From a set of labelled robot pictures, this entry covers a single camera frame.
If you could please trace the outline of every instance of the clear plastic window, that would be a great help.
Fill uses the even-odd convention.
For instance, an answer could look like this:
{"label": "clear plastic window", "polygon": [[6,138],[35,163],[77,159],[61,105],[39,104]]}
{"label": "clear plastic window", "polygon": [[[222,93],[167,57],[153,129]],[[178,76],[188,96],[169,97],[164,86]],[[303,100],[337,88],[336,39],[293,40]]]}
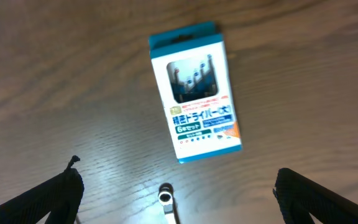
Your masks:
{"label": "clear plastic window", "polygon": [[167,70],[173,97],[178,103],[214,96],[218,92],[211,54],[170,62]]}

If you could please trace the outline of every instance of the wooden table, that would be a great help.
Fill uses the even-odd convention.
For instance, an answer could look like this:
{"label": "wooden table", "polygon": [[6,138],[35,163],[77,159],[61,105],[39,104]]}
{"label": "wooden table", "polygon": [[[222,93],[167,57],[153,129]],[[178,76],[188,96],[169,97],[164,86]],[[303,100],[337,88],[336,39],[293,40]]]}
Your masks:
{"label": "wooden table", "polygon": [[[216,21],[244,150],[179,165],[150,34]],[[0,203],[72,155],[83,223],[283,223],[289,167],[358,203],[358,0],[0,1]]]}

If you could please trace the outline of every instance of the blue and white box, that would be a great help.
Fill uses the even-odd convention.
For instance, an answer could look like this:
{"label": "blue and white box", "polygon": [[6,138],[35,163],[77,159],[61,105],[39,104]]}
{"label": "blue and white box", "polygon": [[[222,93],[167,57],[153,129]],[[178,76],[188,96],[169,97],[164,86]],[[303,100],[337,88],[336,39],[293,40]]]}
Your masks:
{"label": "blue and white box", "polygon": [[223,36],[215,24],[152,35],[149,44],[179,163],[240,151]]}

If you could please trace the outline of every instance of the blue label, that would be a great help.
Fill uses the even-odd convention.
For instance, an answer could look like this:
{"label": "blue label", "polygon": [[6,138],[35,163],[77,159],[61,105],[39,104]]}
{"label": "blue label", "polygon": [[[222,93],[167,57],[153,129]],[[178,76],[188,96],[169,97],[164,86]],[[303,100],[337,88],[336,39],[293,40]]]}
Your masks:
{"label": "blue label", "polygon": [[219,132],[226,131],[228,129],[233,129],[233,128],[234,128],[234,124],[226,125],[226,126],[223,126],[223,127],[220,127],[220,128],[214,128],[214,132],[219,133]]}
{"label": "blue label", "polygon": [[233,121],[231,114],[203,121],[204,128]]}

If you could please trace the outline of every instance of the screwdriver set package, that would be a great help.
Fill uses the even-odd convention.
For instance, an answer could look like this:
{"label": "screwdriver set package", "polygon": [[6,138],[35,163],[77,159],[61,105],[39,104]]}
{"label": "screwdriver set package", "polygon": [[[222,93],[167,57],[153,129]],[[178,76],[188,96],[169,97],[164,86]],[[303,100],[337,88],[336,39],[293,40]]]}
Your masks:
{"label": "screwdriver set package", "polygon": [[223,36],[215,24],[152,35],[149,44],[179,163],[240,151]]}

